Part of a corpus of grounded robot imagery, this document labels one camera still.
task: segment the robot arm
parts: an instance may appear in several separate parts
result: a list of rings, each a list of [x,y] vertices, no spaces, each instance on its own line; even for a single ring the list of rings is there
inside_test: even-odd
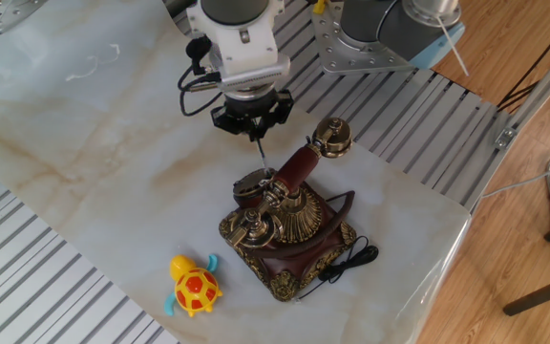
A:
[[[278,53],[273,34],[284,6],[283,0],[200,0],[187,10],[194,35],[213,44],[209,59],[221,74],[222,91],[261,86],[289,73],[289,57]]]
[[[188,8],[196,38],[186,52],[193,61],[191,70],[202,76],[184,86],[189,70],[180,80],[184,114],[186,92],[218,88],[225,103],[211,111],[215,126],[232,134],[245,133],[254,141],[276,123],[286,122],[292,97],[274,86],[288,75],[290,59],[278,53],[273,34],[275,16],[284,13],[284,6],[283,0],[199,0]],[[205,68],[201,61],[206,55],[210,66]]]

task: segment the ornate brass base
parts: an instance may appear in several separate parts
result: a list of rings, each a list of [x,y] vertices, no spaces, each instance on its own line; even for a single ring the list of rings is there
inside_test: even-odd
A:
[[[321,223],[314,234],[324,229],[335,211],[306,183],[301,185],[302,192],[306,192],[311,199],[318,202],[321,215]],[[237,212],[231,212],[220,223],[220,234],[225,238],[231,231],[231,222]],[[237,254],[254,271],[258,279],[267,287],[273,297],[279,301],[289,301],[294,295],[308,286],[327,266],[348,250],[356,238],[355,230],[343,222],[321,244],[307,251],[282,259],[257,258],[247,254],[242,248],[235,247]],[[269,244],[267,247],[278,249],[289,245],[279,241]]]

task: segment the marble table surface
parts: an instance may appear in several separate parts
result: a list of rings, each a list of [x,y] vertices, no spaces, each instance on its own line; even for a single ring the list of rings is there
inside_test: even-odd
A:
[[[160,0],[50,0],[1,36],[0,181],[184,344],[413,343],[468,211],[360,146],[322,159],[307,181],[355,190],[347,221],[381,253],[300,303],[274,300],[218,233],[256,145],[180,114],[186,43]],[[268,163],[316,123],[293,111],[266,135]],[[220,257],[212,313],[164,313],[181,253]]]

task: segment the toy turtle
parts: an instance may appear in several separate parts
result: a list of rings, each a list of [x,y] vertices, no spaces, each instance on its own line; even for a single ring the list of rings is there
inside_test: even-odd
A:
[[[188,311],[190,317],[196,312],[213,311],[214,302],[222,291],[218,281],[211,273],[218,268],[218,258],[210,254],[207,269],[197,268],[197,264],[184,255],[171,260],[171,278],[176,282],[176,289],[164,302],[164,311],[173,316],[173,305],[176,301]]]

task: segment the black power cord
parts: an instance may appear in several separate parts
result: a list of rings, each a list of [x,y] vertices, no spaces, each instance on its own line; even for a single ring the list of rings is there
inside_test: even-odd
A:
[[[216,100],[218,100],[222,96],[222,92],[219,92],[215,97],[209,100],[206,104],[202,105],[202,107],[200,107],[199,109],[191,112],[186,112],[186,105],[184,100],[186,97],[186,92],[189,92],[191,87],[202,83],[213,83],[221,80],[220,73],[210,73],[208,75],[198,77],[188,82],[187,84],[183,85],[183,81],[190,75],[192,71],[193,71],[193,66],[188,67],[186,72],[183,73],[180,80],[178,81],[178,89],[180,89],[180,109],[181,109],[181,113],[186,117],[194,116],[199,112],[205,110],[206,108],[210,107],[213,103],[215,103]]]
[[[358,253],[353,255],[353,249],[355,248],[355,245],[358,243],[360,239],[366,240],[366,243],[364,244],[364,247],[360,249]],[[322,281],[319,285],[315,286],[312,290],[308,291],[306,294],[304,294],[301,297],[298,297],[297,300],[301,300],[304,297],[311,294],[314,290],[320,288],[323,284],[326,282],[329,282],[331,284],[335,283],[336,281],[343,276],[343,272],[345,272],[346,269],[351,269],[355,267],[360,267],[365,264],[368,264],[372,262],[373,260],[377,259],[377,256],[379,255],[379,248],[373,245],[369,245],[369,238],[366,236],[359,236],[354,241],[353,244],[351,244],[351,248],[349,249],[348,259],[341,262],[337,265],[330,265],[320,273],[317,278]]]
[[[525,74],[521,77],[521,79],[517,82],[517,84],[515,86],[513,86],[513,88],[511,89],[511,91],[508,92],[508,94],[506,96],[504,96],[504,98],[500,101],[500,103],[497,105],[497,108],[499,109],[498,111],[503,111],[504,109],[514,105],[515,103],[517,103],[518,101],[522,100],[523,98],[529,96],[532,91],[536,88],[536,86],[538,85],[539,81],[533,83],[532,85],[520,90],[520,91],[517,91],[516,92],[516,89],[517,87],[519,87],[521,85],[521,83],[523,82],[523,80],[525,80],[525,78],[527,78],[531,73],[532,71],[534,71],[536,69],[536,67],[539,65],[539,63],[544,59],[544,57],[547,55],[547,53],[549,53],[550,51],[550,43],[549,45],[546,47],[546,49],[544,50],[544,52],[542,52],[542,54],[539,56],[539,58],[534,62],[534,64],[530,67],[530,69],[527,70],[527,72],[525,72]],[[513,113],[515,112],[515,110],[517,110],[519,108],[520,105],[518,105],[517,107],[515,107],[513,110],[511,110],[510,112]]]

